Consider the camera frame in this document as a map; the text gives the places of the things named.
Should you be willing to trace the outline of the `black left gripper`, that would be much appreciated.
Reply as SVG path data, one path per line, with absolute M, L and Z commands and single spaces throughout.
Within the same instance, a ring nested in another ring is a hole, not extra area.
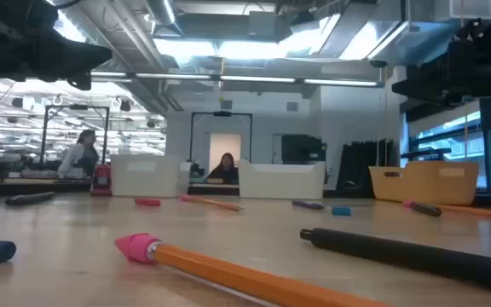
M 74 88 L 91 90 L 91 71 L 113 58 L 102 46 L 64 39 L 54 25 L 59 11 L 73 0 L 0 0 L 0 77 L 66 79 Z

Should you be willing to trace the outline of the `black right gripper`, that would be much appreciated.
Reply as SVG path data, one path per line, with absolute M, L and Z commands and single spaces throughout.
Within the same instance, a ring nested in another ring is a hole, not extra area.
M 446 76 L 419 76 L 392 84 L 396 94 L 450 107 L 491 97 L 491 23 L 470 20 L 448 45 Z

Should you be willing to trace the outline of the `black pen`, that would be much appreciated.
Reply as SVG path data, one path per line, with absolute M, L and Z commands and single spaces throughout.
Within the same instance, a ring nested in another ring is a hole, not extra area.
M 333 229 L 301 229 L 299 236 L 321 249 L 491 289 L 491 257 Z
M 432 217 L 440 217 L 442 215 L 442 210 L 436 206 L 431 206 L 418 202 L 411 202 L 409 206 L 415 211 L 424 213 Z

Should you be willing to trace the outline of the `orange pencil pink eraser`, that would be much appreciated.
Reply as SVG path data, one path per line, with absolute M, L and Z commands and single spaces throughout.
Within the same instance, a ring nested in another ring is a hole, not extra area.
M 208 206 L 215 206 L 215 207 L 223 208 L 223 209 L 230 210 L 230 211 L 241 211 L 242 210 L 242 207 L 239 205 L 236 205 L 235 203 L 228 203 L 228 202 L 219 201 L 219 200 L 210 200 L 210 199 L 206 199 L 206 198 L 191 196 L 188 194 L 183 195 L 181 197 L 181 201 L 189 202 L 189 203 L 198 203 L 198 204 L 208 205 Z
M 412 209 L 409 206 L 411 202 L 415 202 L 415 201 L 404 200 L 402 204 L 405 207 Z M 444 213 L 445 211 L 449 211 L 449 212 L 466 213 L 466 214 L 476 215 L 479 217 L 491 218 L 491 210 L 488 209 L 476 209 L 476 208 L 464 207 L 464 206 L 446 206 L 446 205 L 431 205 L 431 206 L 438 207 L 439 209 L 442 210 L 442 213 Z
M 130 261 L 173 269 L 283 307 L 390 307 L 348 293 L 272 275 L 164 243 L 147 233 L 118 237 L 118 250 Z

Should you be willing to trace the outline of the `person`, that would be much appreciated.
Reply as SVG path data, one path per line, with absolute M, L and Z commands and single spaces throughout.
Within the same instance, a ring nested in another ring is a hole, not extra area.
M 57 174 L 60 179 L 86 179 L 92 176 L 99 155 L 94 144 L 94 130 L 83 130 L 76 143 L 69 148 L 62 160 Z
M 224 184 L 235 184 L 239 181 L 238 168 L 234 163 L 234 157 L 231 153 L 225 153 L 220 163 L 207 176 L 209 179 L 222 179 Z

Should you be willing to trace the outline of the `yellow plastic bin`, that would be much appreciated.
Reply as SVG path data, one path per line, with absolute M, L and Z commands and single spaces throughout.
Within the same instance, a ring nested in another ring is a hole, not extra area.
M 378 200 L 469 206 L 475 199 L 479 166 L 475 162 L 412 161 L 405 167 L 371 166 Z

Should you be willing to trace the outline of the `black folded panel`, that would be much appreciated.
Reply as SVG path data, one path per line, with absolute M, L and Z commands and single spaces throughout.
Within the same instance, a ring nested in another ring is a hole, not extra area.
M 352 142 L 343 146 L 338 180 L 337 197 L 372 199 L 374 197 L 370 166 L 392 166 L 394 141 Z

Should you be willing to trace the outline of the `red rectangular case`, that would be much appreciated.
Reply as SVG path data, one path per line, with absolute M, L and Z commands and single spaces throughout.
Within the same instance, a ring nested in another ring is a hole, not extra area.
M 97 165 L 95 167 L 90 194 L 93 196 L 111 196 L 113 194 L 110 165 Z

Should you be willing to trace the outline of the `narrow white plastic bin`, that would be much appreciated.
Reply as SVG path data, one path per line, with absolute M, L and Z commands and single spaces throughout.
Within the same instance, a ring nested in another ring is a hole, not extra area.
M 171 198 L 180 192 L 176 156 L 116 154 L 111 156 L 111 172 L 113 196 Z

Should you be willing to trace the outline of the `wooden background desk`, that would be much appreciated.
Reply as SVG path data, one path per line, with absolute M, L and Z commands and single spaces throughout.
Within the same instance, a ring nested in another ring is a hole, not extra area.
M 76 193 L 89 192 L 89 182 L 60 182 L 49 179 L 7 178 L 0 180 L 0 196 L 38 194 L 45 192 Z

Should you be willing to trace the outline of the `black equipment box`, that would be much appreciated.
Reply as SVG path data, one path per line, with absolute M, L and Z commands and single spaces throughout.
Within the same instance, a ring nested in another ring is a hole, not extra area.
M 281 158 L 285 165 L 307 165 L 326 161 L 326 143 L 309 135 L 284 135 Z

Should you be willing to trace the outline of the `wide white plastic bin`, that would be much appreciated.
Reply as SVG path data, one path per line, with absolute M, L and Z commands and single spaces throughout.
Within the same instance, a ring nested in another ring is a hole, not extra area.
M 323 198 L 326 163 L 313 165 L 252 164 L 239 162 L 242 198 L 320 200 Z

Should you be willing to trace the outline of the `linear ceiling light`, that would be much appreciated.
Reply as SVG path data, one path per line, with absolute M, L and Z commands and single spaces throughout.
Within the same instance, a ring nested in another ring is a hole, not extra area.
M 307 85 L 319 85 L 319 86 L 344 86 L 344 87 L 366 87 L 366 88 L 379 88 L 384 86 L 384 83 L 379 81 L 361 81 L 361 80 L 351 80 L 351 79 L 241 76 L 241 75 L 219 75 L 219 74 L 93 71 L 91 73 L 91 76 L 93 78 L 114 78 L 114 79 L 144 78 L 144 79 L 167 79 L 167 80 L 190 80 L 190 81 L 213 81 L 213 82 L 307 84 Z

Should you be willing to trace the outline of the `black metal gantry frame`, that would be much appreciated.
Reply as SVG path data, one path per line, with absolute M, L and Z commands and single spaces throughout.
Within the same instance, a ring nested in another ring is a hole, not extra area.
M 107 154 L 107 137 L 108 137 L 108 130 L 109 130 L 109 119 L 110 119 L 110 107 L 98 107 L 98 106 L 89 106 L 89 105 L 80 105 L 80 104 L 71 104 L 71 105 L 46 105 L 45 110 L 44 110 L 44 116 L 43 116 L 43 128 L 42 128 L 42 141 L 41 141 L 41 152 L 40 152 L 40 158 L 39 158 L 39 163 L 41 165 L 44 164 L 45 160 L 45 151 L 46 151 L 46 141 L 47 141 L 47 133 L 48 133 L 48 124 L 49 121 L 54 118 L 61 110 L 63 109 L 70 109 L 70 110 L 75 110 L 75 111 L 87 111 L 89 109 L 94 109 L 94 110 L 103 110 L 105 112 L 105 116 L 101 117 L 101 119 L 104 121 L 105 126 L 104 126 L 104 135 L 103 135 L 103 143 L 102 143 L 102 156 L 101 156 L 101 162 L 102 164 L 106 163 L 106 154 Z
M 189 136 L 189 152 L 188 159 L 193 159 L 194 153 L 194 125 L 195 125 L 195 117 L 197 115 L 211 115 L 214 117 L 224 117 L 230 118 L 233 116 L 246 116 L 249 118 L 250 123 L 248 124 L 249 128 L 249 160 L 252 158 L 252 137 L 253 137 L 253 114 L 252 113 L 232 113 L 230 111 L 215 111 L 215 112 L 191 112 L 190 116 L 190 136 Z

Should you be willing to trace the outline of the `rectangular silver air duct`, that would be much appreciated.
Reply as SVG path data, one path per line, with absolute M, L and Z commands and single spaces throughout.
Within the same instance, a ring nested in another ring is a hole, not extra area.
M 324 61 L 415 64 L 441 54 L 469 20 L 491 21 L 491 0 L 332 0 L 314 54 Z

